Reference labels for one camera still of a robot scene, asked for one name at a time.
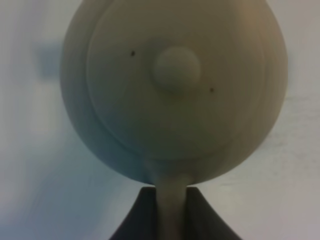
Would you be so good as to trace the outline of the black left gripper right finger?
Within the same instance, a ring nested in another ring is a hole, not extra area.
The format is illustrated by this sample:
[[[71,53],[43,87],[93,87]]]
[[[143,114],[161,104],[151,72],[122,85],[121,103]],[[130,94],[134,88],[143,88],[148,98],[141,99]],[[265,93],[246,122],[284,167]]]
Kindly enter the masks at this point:
[[[241,240],[217,214],[197,187],[186,190],[185,240]]]

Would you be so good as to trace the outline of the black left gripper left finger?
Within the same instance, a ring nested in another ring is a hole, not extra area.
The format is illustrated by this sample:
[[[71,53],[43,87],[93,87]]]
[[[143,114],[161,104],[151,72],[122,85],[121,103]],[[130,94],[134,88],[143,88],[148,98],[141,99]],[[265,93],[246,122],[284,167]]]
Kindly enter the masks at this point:
[[[110,240],[155,240],[157,238],[156,189],[143,187],[131,210]]]

